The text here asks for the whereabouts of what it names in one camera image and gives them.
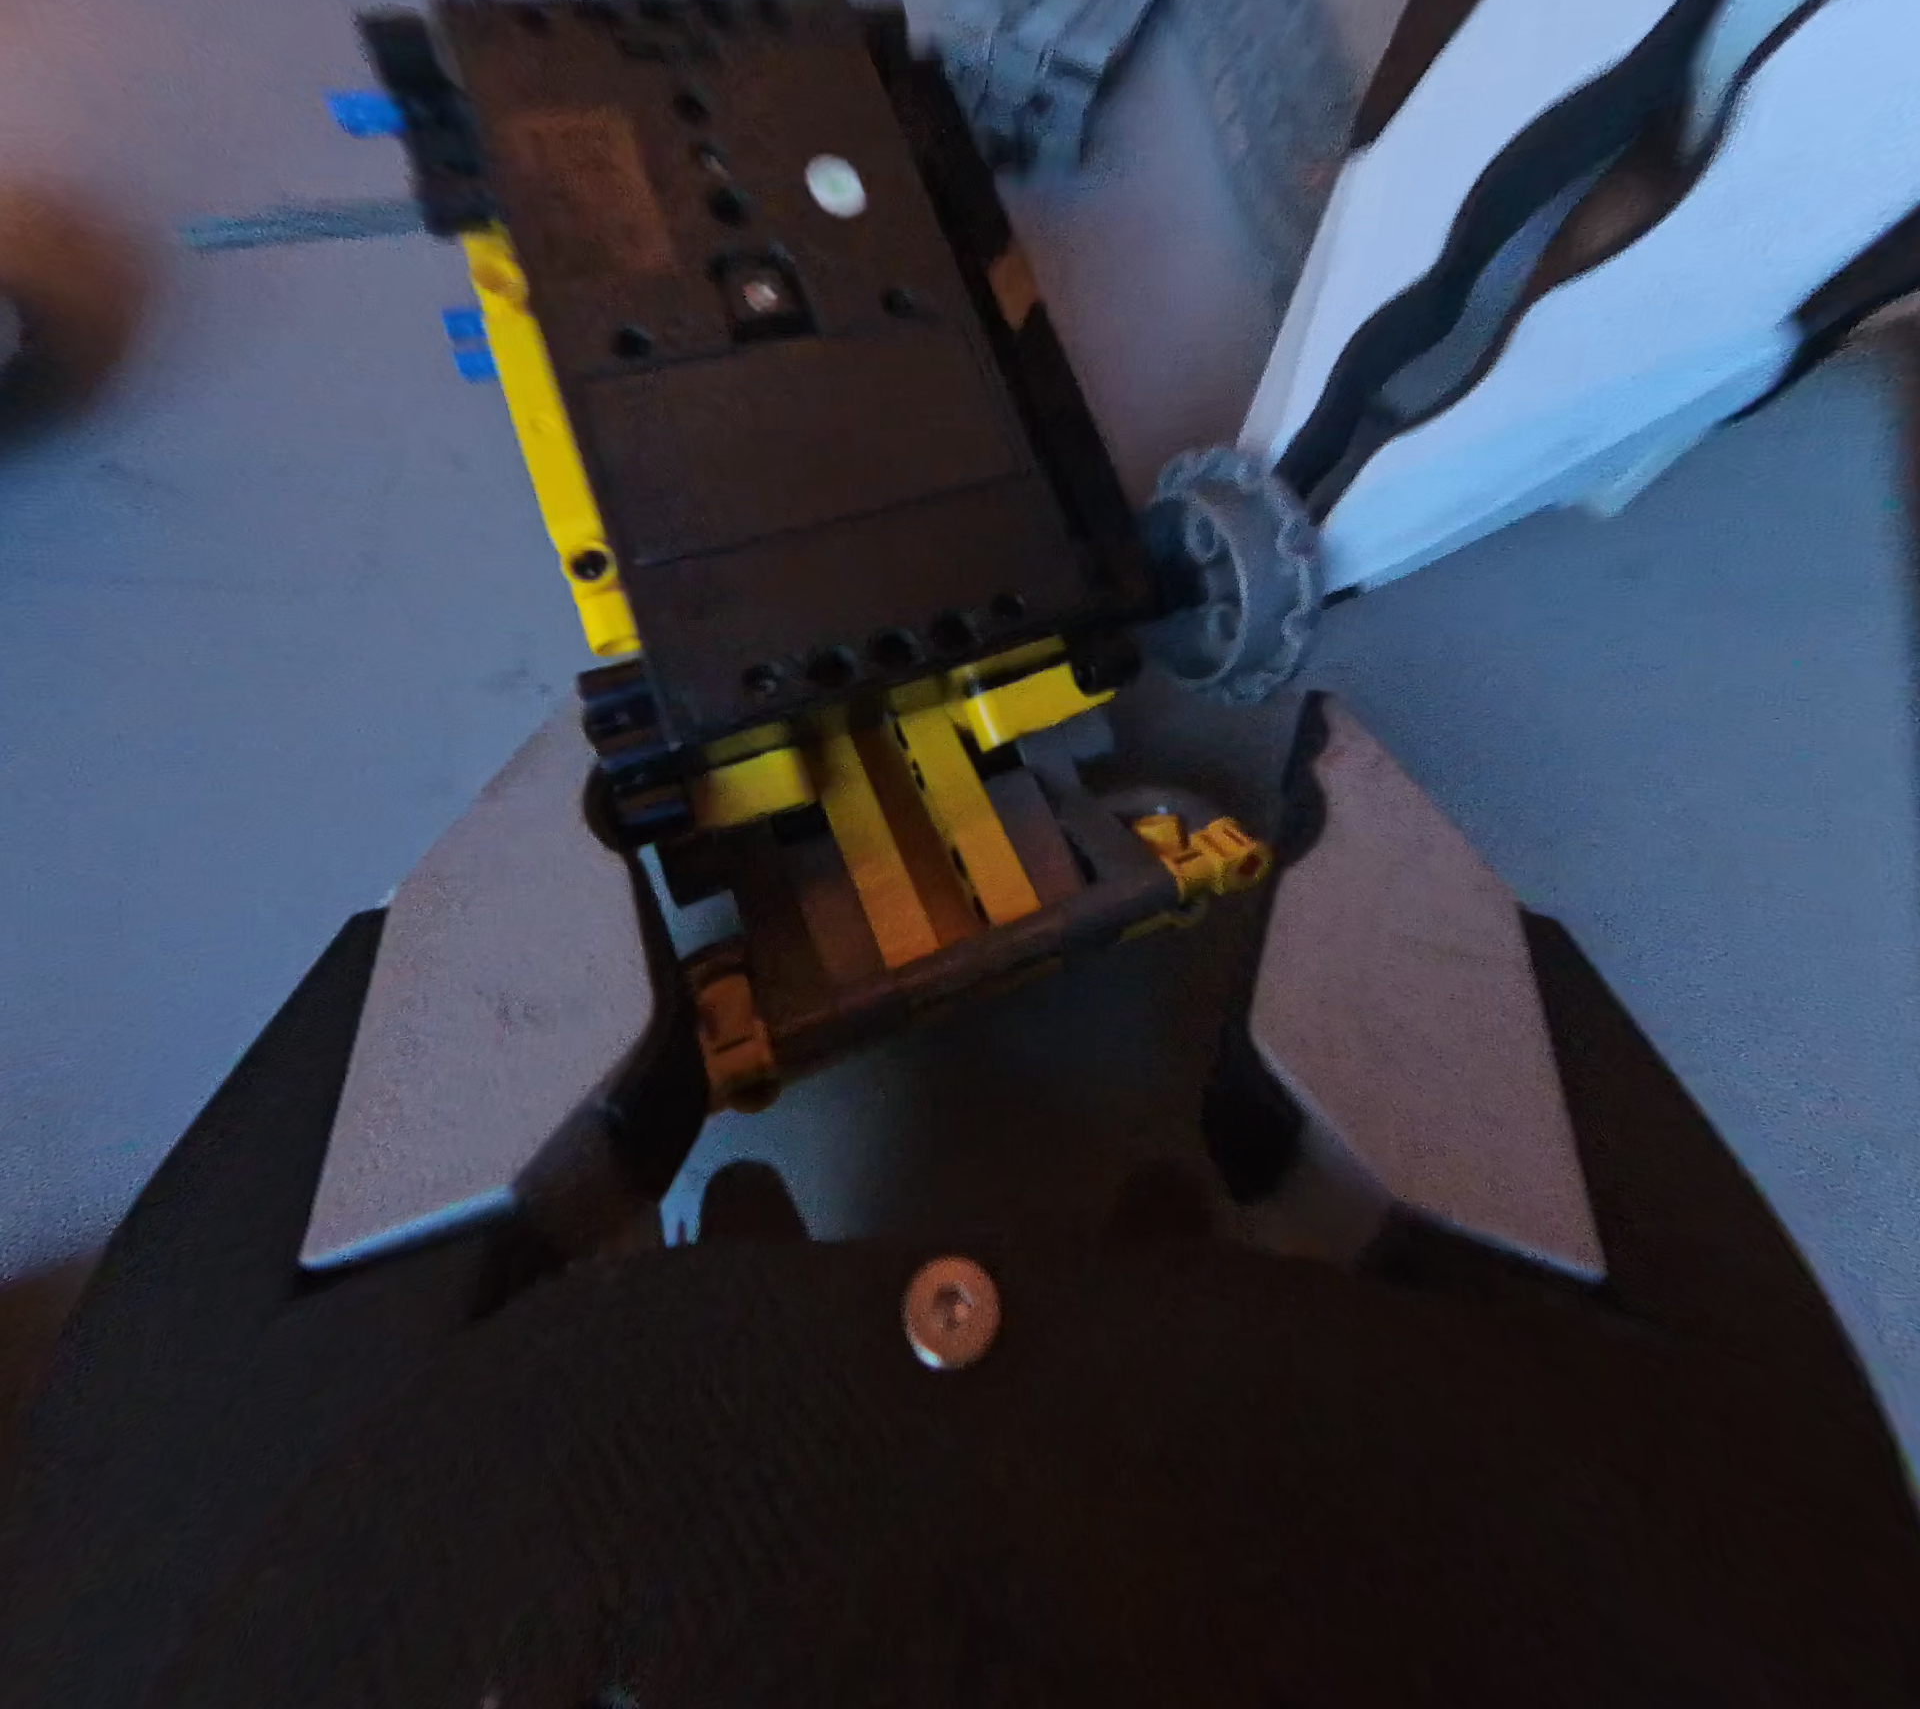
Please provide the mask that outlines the grey metal toy axle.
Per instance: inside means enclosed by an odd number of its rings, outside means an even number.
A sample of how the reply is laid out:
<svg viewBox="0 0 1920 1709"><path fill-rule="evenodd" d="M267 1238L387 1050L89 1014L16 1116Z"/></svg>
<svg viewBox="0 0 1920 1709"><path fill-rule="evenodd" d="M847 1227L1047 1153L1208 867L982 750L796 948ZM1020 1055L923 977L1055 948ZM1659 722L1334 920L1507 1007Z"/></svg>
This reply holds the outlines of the grey metal toy axle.
<svg viewBox="0 0 1920 1709"><path fill-rule="evenodd" d="M181 221L174 236L182 247L196 253L238 253L395 237L425 230L426 216L416 200L348 200L196 216Z"/></svg>

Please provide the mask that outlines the long grey toy track strip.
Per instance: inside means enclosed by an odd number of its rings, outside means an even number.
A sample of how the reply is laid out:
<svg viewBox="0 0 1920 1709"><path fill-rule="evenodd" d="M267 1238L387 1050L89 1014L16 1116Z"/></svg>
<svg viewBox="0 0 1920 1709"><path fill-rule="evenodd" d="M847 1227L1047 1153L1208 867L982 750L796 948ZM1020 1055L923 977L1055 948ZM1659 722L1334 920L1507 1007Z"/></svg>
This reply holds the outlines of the long grey toy track strip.
<svg viewBox="0 0 1920 1709"><path fill-rule="evenodd" d="M1349 154L1354 75L1329 0L1173 0L1276 307Z"/></svg>

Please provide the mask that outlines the grey desk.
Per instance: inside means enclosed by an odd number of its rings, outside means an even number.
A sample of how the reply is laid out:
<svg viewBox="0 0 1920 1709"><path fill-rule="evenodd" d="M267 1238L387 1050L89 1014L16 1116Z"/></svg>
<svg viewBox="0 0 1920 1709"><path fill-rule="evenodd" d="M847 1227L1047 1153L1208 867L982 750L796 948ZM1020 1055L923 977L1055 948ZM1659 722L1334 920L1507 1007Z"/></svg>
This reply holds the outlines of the grey desk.
<svg viewBox="0 0 1920 1709"><path fill-rule="evenodd" d="M580 656L445 345L455 251L177 244L397 190L326 111L380 2L5 0L5 180L150 288L95 405L5 452L8 1277L105 1237ZM1911 1448L1915 359L1876 330L1619 517L1343 608L1323 656L1726 1130Z"/></svg>

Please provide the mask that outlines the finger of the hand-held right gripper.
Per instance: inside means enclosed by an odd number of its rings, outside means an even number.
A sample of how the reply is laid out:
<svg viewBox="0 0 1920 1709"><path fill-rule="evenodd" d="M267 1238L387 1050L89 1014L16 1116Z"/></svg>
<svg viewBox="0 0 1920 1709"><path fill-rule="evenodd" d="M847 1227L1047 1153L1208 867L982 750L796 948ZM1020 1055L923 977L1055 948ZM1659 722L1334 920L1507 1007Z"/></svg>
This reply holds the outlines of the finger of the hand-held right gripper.
<svg viewBox="0 0 1920 1709"><path fill-rule="evenodd" d="M1580 158L1564 111L1680 0L1477 0L1379 135L1340 164L1240 446L1319 496L1356 428L1451 331L1477 275Z"/></svg>
<svg viewBox="0 0 1920 1709"><path fill-rule="evenodd" d="M1679 0L1489 161L1435 266L1367 320L1298 428L1326 591L1367 591L1548 505L1621 499L1917 285L1919 0L1799 0L1741 63ZM1500 307L1493 267L1673 102L1677 197Z"/></svg>

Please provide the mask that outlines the black yellow toy brick vehicle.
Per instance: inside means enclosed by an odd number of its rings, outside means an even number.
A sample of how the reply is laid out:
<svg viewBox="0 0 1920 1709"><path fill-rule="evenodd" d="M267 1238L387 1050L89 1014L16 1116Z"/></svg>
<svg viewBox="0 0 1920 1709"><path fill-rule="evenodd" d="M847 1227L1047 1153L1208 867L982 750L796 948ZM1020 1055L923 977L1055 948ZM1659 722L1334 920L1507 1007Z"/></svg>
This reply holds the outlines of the black yellow toy brick vehicle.
<svg viewBox="0 0 1920 1709"><path fill-rule="evenodd" d="M1225 513L1134 510L901 0L359 14L592 667L588 829L736 931L659 1115L1184 929L1274 846L1089 784Z"/></svg>

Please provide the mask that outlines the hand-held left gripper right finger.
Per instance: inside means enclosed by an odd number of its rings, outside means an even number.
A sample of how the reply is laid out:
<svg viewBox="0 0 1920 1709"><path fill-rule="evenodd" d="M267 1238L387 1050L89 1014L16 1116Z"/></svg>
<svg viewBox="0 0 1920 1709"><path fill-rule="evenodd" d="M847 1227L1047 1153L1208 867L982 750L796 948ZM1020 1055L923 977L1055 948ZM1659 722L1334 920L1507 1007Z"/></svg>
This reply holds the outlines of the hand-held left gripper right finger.
<svg viewBox="0 0 1920 1709"><path fill-rule="evenodd" d="M1289 774L1317 832L1274 882L1228 1029L1240 1232L1343 1267L1412 1241L1604 1283L1522 906L1336 699L1304 702Z"/></svg>

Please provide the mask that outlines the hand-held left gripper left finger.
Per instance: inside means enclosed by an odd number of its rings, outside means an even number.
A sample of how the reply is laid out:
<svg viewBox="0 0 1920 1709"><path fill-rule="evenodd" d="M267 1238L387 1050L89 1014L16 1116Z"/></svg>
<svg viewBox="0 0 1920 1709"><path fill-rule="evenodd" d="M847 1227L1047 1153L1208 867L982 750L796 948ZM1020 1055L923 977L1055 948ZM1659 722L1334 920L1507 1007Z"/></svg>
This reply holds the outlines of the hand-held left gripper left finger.
<svg viewBox="0 0 1920 1709"><path fill-rule="evenodd" d="M398 882L300 1242L305 1270L673 1185L709 1118L660 896L591 822L561 706Z"/></svg>

